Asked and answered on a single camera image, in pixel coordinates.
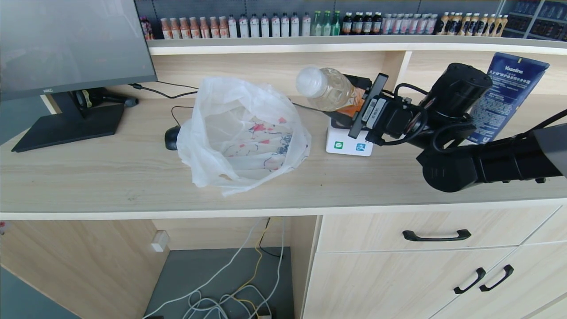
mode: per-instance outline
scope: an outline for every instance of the yellow cable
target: yellow cable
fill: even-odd
[[[246,286],[247,284],[249,284],[250,282],[252,282],[254,280],[254,278],[256,277],[256,274],[258,273],[258,266],[260,265],[260,261],[262,260],[263,254],[262,252],[258,249],[258,247],[260,246],[260,241],[262,240],[262,237],[266,234],[266,231],[268,231],[268,229],[270,228],[270,226],[272,226],[272,223],[269,223],[268,226],[266,228],[264,228],[264,231],[262,232],[262,235],[260,236],[260,238],[258,239],[258,241],[256,242],[256,246],[254,247],[254,249],[256,250],[256,252],[258,252],[260,254],[260,256],[258,257],[258,261],[256,262],[256,268],[254,269],[254,276],[252,276],[252,278],[250,278],[247,282],[245,282],[242,286],[240,286],[240,288],[237,289],[240,290],[242,289],[242,287]],[[246,300],[246,299],[237,299],[235,297],[233,297],[234,300],[237,301],[245,301],[249,304],[252,305],[252,309],[254,310],[254,312],[256,312],[256,306],[254,306],[254,303],[251,302],[250,300]]]

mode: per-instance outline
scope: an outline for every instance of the black stand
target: black stand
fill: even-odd
[[[40,117],[12,152],[113,135],[124,113],[123,104],[80,110],[69,92],[52,97],[62,113]]]

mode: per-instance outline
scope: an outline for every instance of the plastic bag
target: plastic bag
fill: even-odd
[[[311,135],[285,95],[237,78],[205,78],[177,152],[197,187],[224,196],[287,173],[309,156]]]

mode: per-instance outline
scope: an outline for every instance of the drawer handle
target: drawer handle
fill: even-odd
[[[458,241],[458,240],[465,240],[471,236],[471,232],[466,229],[459,229],[457,230],[457,237],[450,237],[450,238],[423,238],[416,235],[411,230],[404,230],[402,232],[404,238],[409,241]]]
[[[499,284],[501,284],[504,280],[506,280],[510,275],[512,275],[512,273],[514,272],[514,268],[512,267],[512,265],[506,265],[504,266],[504,271],[506,272],[504,274],[504,277],[502,277],[502,279],[500,279],[500,281],[498,281],[496,284],[494,284],[494,286],[492,287],[487,287],[486,285],[482,285],[479,287],[480,291],[485,292],[485,291],[491,291],[492,289],[496,288],[496,286],[498,286]]]
[[[484,269],[482,267],[478,268],[476,270],[476,280],[475,282],[473,282],[472,284],[470,284],[470,286],[468,286],[465,289],[461,289],[459,287],[455,287],[453,288],[453,291],[455,292],[455,294],[460,295],[461,293],[465,293],[467,292],[467,290],[471,289],[472,286],[476,285],[477,283],[479,283],[479,281],[484,278],[484,275],[486,275],[486,271],[484,271]]]

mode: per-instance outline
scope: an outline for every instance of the white bottle cap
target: white bottle cap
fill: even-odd
[[[295,88],[307,98],[318,98],[327,89],[327,77],[318,68],[309,66],[297,75]]]

